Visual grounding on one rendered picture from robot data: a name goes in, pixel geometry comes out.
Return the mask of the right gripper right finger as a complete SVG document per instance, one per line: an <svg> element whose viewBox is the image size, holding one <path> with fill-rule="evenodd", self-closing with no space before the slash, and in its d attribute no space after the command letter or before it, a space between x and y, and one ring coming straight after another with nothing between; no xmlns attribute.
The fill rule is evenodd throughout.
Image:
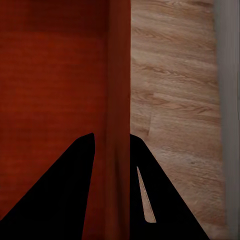
<svg viewBox="0 0 240 240"><path fill-rule="evenodd" d="M145 220L139 168L156 223ZM130 134L129 240L210 240L146 143Z"/></svg>

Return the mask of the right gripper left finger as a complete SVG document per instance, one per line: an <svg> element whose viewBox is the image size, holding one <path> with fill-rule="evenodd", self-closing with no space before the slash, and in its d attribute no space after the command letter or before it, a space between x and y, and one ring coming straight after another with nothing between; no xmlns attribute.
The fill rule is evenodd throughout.
<svg viewBox="0 0 240 240"><path fill-rule="evenodd" d="M0 221L0 240L82 240L94 156L94 134L77 138Z"/></svg>

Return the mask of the storage box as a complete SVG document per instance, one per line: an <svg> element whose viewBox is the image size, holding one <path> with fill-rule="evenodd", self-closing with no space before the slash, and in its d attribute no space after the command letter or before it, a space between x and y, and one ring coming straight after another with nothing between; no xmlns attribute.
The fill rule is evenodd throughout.
<svg viewBox="0 0 240 240"><path fill-rule="evenodd" d="M130 240L131 0L0 0L0 221L78 138L81 240Z"/></svg>

